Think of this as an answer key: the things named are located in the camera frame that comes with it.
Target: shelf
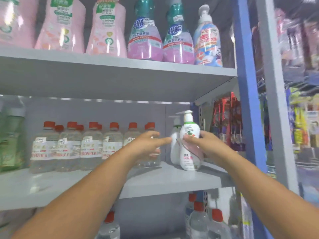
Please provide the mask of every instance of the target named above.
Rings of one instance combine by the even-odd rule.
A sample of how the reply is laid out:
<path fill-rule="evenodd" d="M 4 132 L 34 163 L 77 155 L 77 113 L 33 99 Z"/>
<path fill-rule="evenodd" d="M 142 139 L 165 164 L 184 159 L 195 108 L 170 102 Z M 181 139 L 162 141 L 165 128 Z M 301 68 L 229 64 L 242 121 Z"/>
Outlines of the shelf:
<path fill-rule="evenodd" d="M 0 94 L 193 102 L 236 69 L 0 47 Z"/>
<path fill-rule="evenodd" d="M 2 174 L 0 211 L 46 206 L 88 173 L 78 170 L 34 175 L 22 169 Z M 204 163 L 199 171 L 189 172 L 162 162 L 157 168 L 132 169 L 120 199 L 229 186 L 233 186 L 229 175 L 219 171 L 216 165 Z"/>

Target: green bottle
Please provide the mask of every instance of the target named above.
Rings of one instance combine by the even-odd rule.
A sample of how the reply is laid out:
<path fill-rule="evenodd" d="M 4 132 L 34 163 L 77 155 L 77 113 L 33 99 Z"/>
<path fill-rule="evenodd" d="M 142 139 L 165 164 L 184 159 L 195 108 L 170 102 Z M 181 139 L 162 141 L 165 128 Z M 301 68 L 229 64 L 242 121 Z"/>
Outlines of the green bottle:
<path fill-rule="evenodd" d="M 20 169 L 24 165 L 25 108 L 9 108 L 0 141 L 0 172 Z"/>

